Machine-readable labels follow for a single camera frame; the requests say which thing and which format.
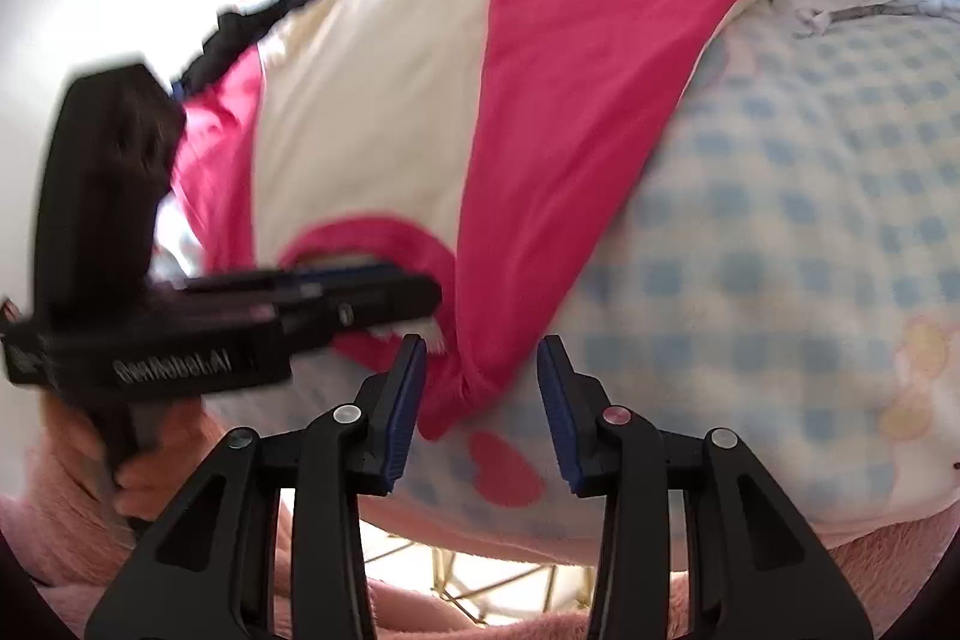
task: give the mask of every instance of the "blue checkered blanket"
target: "blue checkered blanket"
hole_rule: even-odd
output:
[[[798,38],[757,4],[704,54],[551,330],[656,426],[740,432],[840,542],[960,498],[958,325],[960,26],[875,17]],[[215,405],[282,431],[365,374],[306,357],[291,389]],[[491,470],[536,482],[530,501],[488,490]],[[560,481],[532,362],[495,410],[416,438],[390,501],[560,557],[602,516]]]

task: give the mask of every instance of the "pink cloth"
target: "pink cloth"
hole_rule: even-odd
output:
[[[304,226],[283,254],[281,263],[370,254],[440,282],[445,355],[430,363],[424,437],[441,437],[512,383],[738,1],[490,0],[456,258],[421,227],[370,214]],[[174,184],[209,271],[253,263],[262,83],[251,49],[186,104]],[[339,346],[380,371],[397,341],[354,335]]]
[[[186,129],[172,185],[208,272],[254,266],[251,166],[262,92],[254,46],[218,82],[184,102]]]
[[[464,381],[430,389],[424,437],[512,383],[738,1],[490,1],[457,239]]]

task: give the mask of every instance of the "white wall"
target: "white wall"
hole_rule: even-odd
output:
[[[232,1],[0,0],[0,293],[30,306],[37,176],[66,76],[136,52],[174,76]],[[35,429],[34,396],[0,379],[0,491],[18,487]]]

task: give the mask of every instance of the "red heart print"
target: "red heart print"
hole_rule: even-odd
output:
[[[489,503],[526,507],[544,496],[544,479],[496,434],[471,434],[469,453],[477,469],[473,487]]]

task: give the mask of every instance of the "pink fabric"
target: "pink fabric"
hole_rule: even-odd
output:
[[[172,184],[208,272],[254,266],[251,167],[262,92],[254,46],[219,82],[184,102],[186,129]]]
[[[49,584],[40,589],[43,597],[79,637],[104,586],[128,552],[110,536],[98,504],[70,480],[46,438],[32,454],[29,467],[25,494],[19,499],[0,497],[0,530],[24,569],[33,578]],[[368,501],[362,507],[365,518],[374,523],[376,506],[375,501]],[[957,504],[923,521],[875,531],[833,552],[870,613],[877,636],[914,599],[959,525]],[[438,542],[430,539],[429,530],[421,533],[411,537]],[[459,542],[463,544],[450,547],[479,552],[472,541]],[[568,613],[510,627],[473,629],[469,620],[451,605],[434,598],[377,581],[371,581],[370,590],[381,638],[402,635],[406,640],[581,640],[587,621],[583,613]],[[685,579],[674,579],[670,595],[672,637],[685,628],[685,590]],[[290,517],[286,514],[277,533],[275,593],[277,632],[289,637]]]
[[[419,226],[395,217],[352,218],[314,226],[297,237],[280,257],[280,266],[294,266],[310,258],[366,253],[395,263],[407,271],[427,272],[443,292],[434,319],[443,334],[445,352],[427,358],[427,387],[435,393],[441,384],[462,377],[454,330],[454,258],[446,247]],[[337,350],[374,372],[385,372],[400,349],[400,337],[376,338],[370,333],[341,335]]]
[[[473,489],[491,504],[528,507],[546,491],[544,479],[517,449],[493,432],[472,432],[467,441]]]
[[[500,397],[656,146],[740,0],[491,0],[457,239],[462,383],[424,437]]]
[[[354,215],[306,227],[280,259],[369,253],[442,286],[419,429],[437,439],[496,402],[659,140],[706,44],[739,0],[491,0],[456,260],[419,226]],[[208,271],[252,266],[255,47],[188,102],[174,185]],[[398,339],[338,348],[376,371]]]

